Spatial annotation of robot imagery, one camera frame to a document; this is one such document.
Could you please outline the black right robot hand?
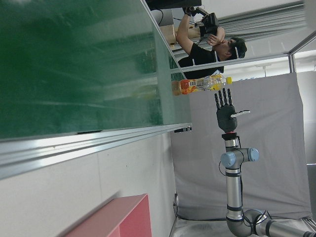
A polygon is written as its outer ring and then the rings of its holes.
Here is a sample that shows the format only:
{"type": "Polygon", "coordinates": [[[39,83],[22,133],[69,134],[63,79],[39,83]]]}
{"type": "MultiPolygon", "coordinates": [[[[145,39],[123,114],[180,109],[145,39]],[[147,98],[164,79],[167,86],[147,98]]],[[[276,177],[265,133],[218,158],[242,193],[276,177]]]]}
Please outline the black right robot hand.
{"type": "Polygon", "coordinates": [[[216,116],[218,126],[225,133],[233,132],[237,127],[237,117],[250,113],[250,110],[236,112],[232,104],[231,90],[223,88],[215,93],[216,116]]]}

